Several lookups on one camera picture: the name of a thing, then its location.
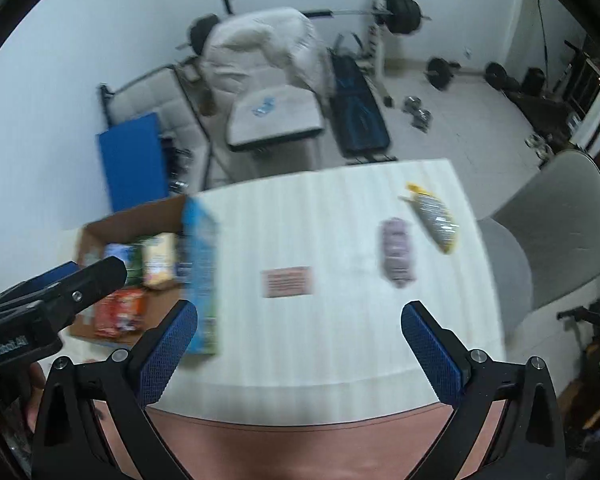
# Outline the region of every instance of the purple package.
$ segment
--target purple package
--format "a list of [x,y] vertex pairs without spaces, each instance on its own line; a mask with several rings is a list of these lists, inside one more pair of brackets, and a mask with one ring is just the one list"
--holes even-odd
[[385,275],[398,288],[415,280],[407,223],[401,218],[382,222],[382,259]]

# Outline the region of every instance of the red object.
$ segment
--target red object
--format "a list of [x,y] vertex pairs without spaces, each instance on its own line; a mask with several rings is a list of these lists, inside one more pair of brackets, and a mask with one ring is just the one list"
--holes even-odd
[[116,293],[116,328],[120,332],[134,332],[142,328],[145,294],[142,288],[123,288]]
[[96,315],[93,320],[94,332],[100,337],[118,337],[120,330],[118,330],[117,313],[118,313],[118,300],[116,299],[116,293],[109,294],[106,298],[103,298],[95,304]]

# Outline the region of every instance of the cable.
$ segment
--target cable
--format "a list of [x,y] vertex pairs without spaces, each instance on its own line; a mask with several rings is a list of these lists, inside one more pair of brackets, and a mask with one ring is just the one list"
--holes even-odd
[[540,25],[542,27],[542,41],[544,43],[544,69],[546,70],[546,74],[544,76],[544,84],[542,86],[546,86],[549,88],[549,53],[546,49],[546,34],[544,33],[544,20],[542,19],[542,8],[540,7],[540,0],[538,0],[538,12],[540,12]]

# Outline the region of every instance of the pink cloth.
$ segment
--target pink cloth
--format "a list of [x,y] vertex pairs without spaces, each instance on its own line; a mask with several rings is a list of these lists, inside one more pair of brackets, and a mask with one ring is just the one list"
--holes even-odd
[[[496,402],[458,478],[475,472],[498,423]],[[123,472],[138,472],[112,424],[102,426]],[[242,426],[147,409],[180,463],[196,480],[404,480],[451,414],[444,404],[348,424],[291,428]]]

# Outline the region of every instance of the screw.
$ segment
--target screw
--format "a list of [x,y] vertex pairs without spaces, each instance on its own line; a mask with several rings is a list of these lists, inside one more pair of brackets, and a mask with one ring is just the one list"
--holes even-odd
[[487,352],[484,350],[471,350],[469,355],[477,363],[483,363],[487,360]]
[[126,359],[126,356],[129,355],[124,348],[118,348],[113,354],[111,354],[111,360],[117,363],[121,363]]
[[531,365],[533,368],[536,368],[538,370],[542,370],[546,364],[544,364],[544,361],[542,360],[541,357],[537,357],[537,356],[533,356],[531,359]]
[[54,368],[56,370],[62,370],[68,364],[69,364],[69,359],[62,356],[62,357],[59,357],[58,359],[56,359],[56,362],[54,363]]

